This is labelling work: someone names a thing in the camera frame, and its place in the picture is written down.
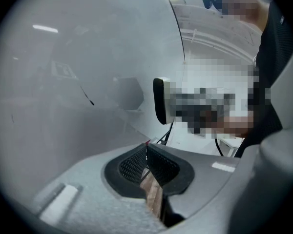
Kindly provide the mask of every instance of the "black mesh grille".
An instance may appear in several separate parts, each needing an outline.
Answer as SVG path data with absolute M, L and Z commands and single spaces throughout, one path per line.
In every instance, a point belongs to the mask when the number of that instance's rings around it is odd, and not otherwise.
M 140 184 L 141 175 L 146 165 L 146 150 L 142 149 L 121 162 L 119 171 L 125 179 Z
M 180 171 L 179 166 L 175 162 L 150 148 L 147 151 L 147 163 L 161 186 L 170 182 Z

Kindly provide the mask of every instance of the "person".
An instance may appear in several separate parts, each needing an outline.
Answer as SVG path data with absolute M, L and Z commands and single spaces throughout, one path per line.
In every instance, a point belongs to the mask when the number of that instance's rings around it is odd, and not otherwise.
M 247 117 L 223 117 L 206 126 L 218 132 L 245 137 L 236 157 L 245 148 L 259 144 L 269 134 L 282 129 L 281 122 L 270 104 L 267 91 L 288 63 L 293 53 L 293 32 L 274 1 L 218 0 L 214 6 L 224 15 L 253 24 L 262 31 L 261 44 L 253 60 L 254 86 L 248 93 Z

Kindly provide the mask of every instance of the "black rubber gasket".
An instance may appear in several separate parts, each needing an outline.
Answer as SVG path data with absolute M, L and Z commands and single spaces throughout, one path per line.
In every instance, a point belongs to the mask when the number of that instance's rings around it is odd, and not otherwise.
M 183 193 L 194 179 L 194 169 L 187 161 L 154 144 L 147 146 L 147 165 L 163 188 L 163 198 Z
M 142 172 L 147 166 L 147 146 L 138 147 L 107 163 L 104 175 L 109 185 L 121 196 L 147 198 L 140 188 Z

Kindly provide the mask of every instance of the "gray surface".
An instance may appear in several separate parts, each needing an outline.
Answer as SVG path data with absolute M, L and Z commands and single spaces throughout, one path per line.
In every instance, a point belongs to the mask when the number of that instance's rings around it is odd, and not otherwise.
M 194 168 L 194 180 L 186 191 L 181 195 L 169 197 L 173 211 L 185 218 L 192 216 L 211 201 L 233 174 L 215 169 L 212 167 L 212 164 L 217 162 L 236 167 L 240 161 L 239 158 L 196 154 L 159 144 L 157 146 L 170 154 L 186 160 Z
M 258 147 L 259 145 L 254 145 L 245 149 L 234 173 L 208 204 L 188 219 L 162 233 L 226 234 L 234 205 L 251 178 L 251 172 Z
M 83 190 L 57 228 L 73 234 L 153 234 L 164 230 L 165 226 L 147 208 L 145 199 L 122 198 L 104 179 L 105 164 L 134 147 L 120 148 L 78 162 L 35 197 L 32 211 L 36 211 L 59 183 L 80 185 Z
M 293 54 L 271 87 L 271 103 L 282 127 L 293 128 Z
M 272 216 L 293 186 L 293 129 L 262 141 L 252 174 L 232 213 L 232 234 L 255 231 Z

